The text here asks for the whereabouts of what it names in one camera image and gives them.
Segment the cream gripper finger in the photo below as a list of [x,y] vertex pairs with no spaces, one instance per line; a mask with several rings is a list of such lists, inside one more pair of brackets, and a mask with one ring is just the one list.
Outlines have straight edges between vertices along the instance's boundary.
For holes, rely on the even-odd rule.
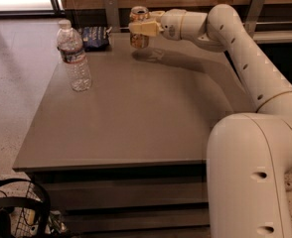
[[164,11],[152,11],[149,13],[151,19],[155,19],[157,22],[161,21],[161,17],[165,14]]
[[148,37],[156,37],[164,31],[161,24],[155,19],[134,21],[128,25],[128,28],[132,34],[144,35]]

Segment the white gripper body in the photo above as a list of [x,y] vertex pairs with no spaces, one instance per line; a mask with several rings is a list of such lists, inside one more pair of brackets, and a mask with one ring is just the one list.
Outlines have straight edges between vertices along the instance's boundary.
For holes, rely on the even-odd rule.
[[162,35],[168,40],[180,40],[182,21],[185,10],[172,9],[163,14],[160,23],[163,28]]

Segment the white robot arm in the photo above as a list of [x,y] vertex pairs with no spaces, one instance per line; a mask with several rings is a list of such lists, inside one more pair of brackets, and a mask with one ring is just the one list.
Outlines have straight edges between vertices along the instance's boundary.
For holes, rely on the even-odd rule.
[[292,172],[292,84],[246,32],[237,12],[130,12],[131,33],[228,52],[253,107],[221,119],[207,147],[212,238],[292,238],[285,174]]

